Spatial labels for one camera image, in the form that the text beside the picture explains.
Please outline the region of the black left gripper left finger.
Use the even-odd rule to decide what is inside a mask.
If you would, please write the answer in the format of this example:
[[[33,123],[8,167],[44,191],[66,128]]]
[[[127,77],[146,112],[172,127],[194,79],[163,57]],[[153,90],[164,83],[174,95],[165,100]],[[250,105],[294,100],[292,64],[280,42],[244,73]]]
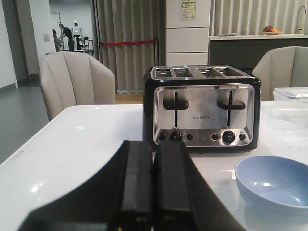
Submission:
[[[152,153],[147,143],[123,141],[111,159],[68,194],[33,210],[26,231],[149,231]]]

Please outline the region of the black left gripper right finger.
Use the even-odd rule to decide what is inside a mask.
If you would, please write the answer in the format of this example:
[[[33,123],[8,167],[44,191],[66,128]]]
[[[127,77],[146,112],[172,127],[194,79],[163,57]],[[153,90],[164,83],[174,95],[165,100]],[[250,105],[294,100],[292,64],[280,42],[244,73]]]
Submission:
[[[159,145],[154,189],[156,231],[244,230],[201,176],[182,142]]]

